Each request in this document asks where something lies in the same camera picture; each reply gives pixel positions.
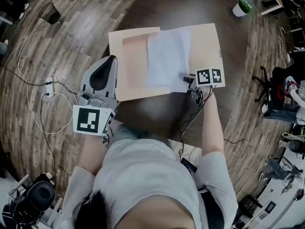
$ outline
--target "potted plant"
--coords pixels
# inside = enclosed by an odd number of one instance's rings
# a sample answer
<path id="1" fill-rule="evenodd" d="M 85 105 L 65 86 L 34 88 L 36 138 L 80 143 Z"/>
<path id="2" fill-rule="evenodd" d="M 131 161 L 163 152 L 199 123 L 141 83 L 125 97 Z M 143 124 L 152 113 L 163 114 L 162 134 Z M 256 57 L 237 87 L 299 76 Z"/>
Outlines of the potted plant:
<path id="1" fill-rule="evenodd" d="M 244 16 L 250 12 L 252 12 L 252 6 L 247 0 L 239 0 L 233 8 L 233 13 L 237 17 Z"/>

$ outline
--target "dark wooden table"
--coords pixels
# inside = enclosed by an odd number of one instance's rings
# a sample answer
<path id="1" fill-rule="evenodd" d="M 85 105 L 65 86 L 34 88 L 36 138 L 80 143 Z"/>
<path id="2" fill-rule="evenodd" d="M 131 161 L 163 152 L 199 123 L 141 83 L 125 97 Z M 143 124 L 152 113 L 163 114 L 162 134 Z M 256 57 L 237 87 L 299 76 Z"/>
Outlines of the dark wooden table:
<path id="1" fill-rule="evenodd" d="M 215 23 L 222 57 L 226 87 L 215 90 L 222 127 L 231 115 L 244 73 L 250 17 L 232 13 L 235 0 L 136 0 L 118 30 L 157 27 L 168 30 L 182 26 Z M 190 94 L 168 95 L 121 102 L 116 119 L 135 128 L 180 141 L 179 127 L 195 106 Z M 185 143 L 202 145 L 203 113 L 184 135 Z"/>

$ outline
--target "person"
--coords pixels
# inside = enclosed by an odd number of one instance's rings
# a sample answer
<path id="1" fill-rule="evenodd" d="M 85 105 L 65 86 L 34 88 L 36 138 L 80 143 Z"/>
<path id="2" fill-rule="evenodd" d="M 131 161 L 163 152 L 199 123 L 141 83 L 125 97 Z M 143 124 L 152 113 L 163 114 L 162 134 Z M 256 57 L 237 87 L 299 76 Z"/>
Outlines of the person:
<path id="1" fill-rule="evenodd" d="M 305 95 L 298 94 L 293 88 L 295 80 L 292 76 L 286 78 L 285 94 L 291 96 L 298 105 L 284 104 L 281 108 L 276 107 L 272 102 L 262 106 L 265 119 L 282 120 L 298 125 L 305 125 Z"/>
<path id="2" fill-rule="evenodd" d="M 13 5 L 9 4 L 7 0 L 0 0 L 0 10 L 7 13 L 15 20 L 21 20 L 24 16 L 23 11 L 29 7 L 26 0 L 9 0 Z"/>
<path id="3" fill-rule="evenodd" d="M 0 42 L 0 58 L 6 54 L 8 50 L 9 40 L 5 40 L 4 42 Z"/>
<path id="4" fill-rule="evenodd" d="M 304 179 L 301 176 L 297 176 L 292 173 L 290 170 L 283 169 L 280 164 L 277 162 L 276 159 L 273 159 L 269 157 L 265 163 L 264 166 L 270 165 L 272 171 L 269 173 L 262 172 L 260 174 L 259 180 L 268 180 L 268 179 L 274 179 L 274 180 L 281 180 L 283 181 L 283 184 L 285 185 L 285 188 L 283 189 L 283 192 L 289 191 L 293 186 L 298 187 L 298 191 L 296 193 L 295 200 L 299 201 L 304 196 Z"/>
<path id="5" fill-rule="evenodd" d="M 292 16 L 294 11 L 297 11 L 299 8 L 303 7 L 305 0 L 282 0 L 283 8 L 276 9 L 271 12 L 271 14 L 276 15 L 282 11 L 286 11 L 288 16 Z M 268 8 L 274 5 L 278 5 L 276 0 L 262 1 L 262 4 Z"/>
<path id="6" fill-rule="evenodd" d="M 208 228 L 199 190 L 205 186 L 229 229 L 238 208 L 224 157 L 224 137 L 215 95 L 202 88 L 202 157 L 194 177 L 169 142 L 131 127 L 118 127 L 101 162 L 102 140 L 87 135 L 63 201 L 60 228 Z"/>

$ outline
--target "cardboard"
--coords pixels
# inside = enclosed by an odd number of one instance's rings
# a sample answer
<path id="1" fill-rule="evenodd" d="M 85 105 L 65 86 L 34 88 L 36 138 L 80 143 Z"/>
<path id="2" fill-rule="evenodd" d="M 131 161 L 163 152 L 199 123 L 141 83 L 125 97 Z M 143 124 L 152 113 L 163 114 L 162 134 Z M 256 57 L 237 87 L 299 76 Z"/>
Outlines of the cardboard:
<path id="1" fill-rule="evenodd" d="M 182 27 L 191 32 L 189 56 L 190 73 L 197 70 L 218 68 L 225 86 L 224 67 L 215 24 Z M 169 94 L 169 88 L 145 88 L 148 67 L 147 38 L 149 33 L 157 33 L 160 27 L 139 28 L 109 33 L 110 54 L 118 60 L 118 80 L 116 99 L 132 99 Z"/>

